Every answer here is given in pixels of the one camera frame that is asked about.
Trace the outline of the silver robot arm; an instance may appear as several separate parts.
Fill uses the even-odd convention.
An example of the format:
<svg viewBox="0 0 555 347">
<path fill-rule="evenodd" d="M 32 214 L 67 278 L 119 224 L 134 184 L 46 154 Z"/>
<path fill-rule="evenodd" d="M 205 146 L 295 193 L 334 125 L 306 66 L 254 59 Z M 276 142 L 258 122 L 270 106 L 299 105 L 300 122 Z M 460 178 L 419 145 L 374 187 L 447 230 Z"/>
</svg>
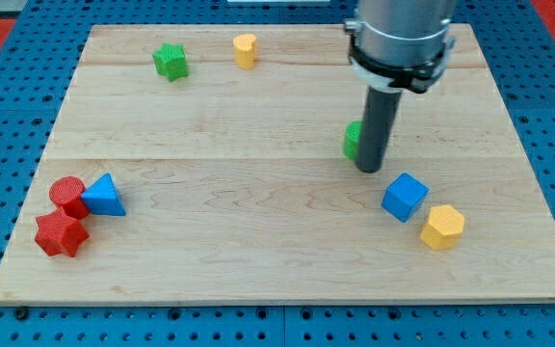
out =
<svg viewBox="0 0 555 347">
<path fill-rule="evenodd" d="M 383 93 L 425 93 L 443 74 L 455 39 L 455 0 L 360 0 L 344 22 L 355 74 Z"/>
</svg>

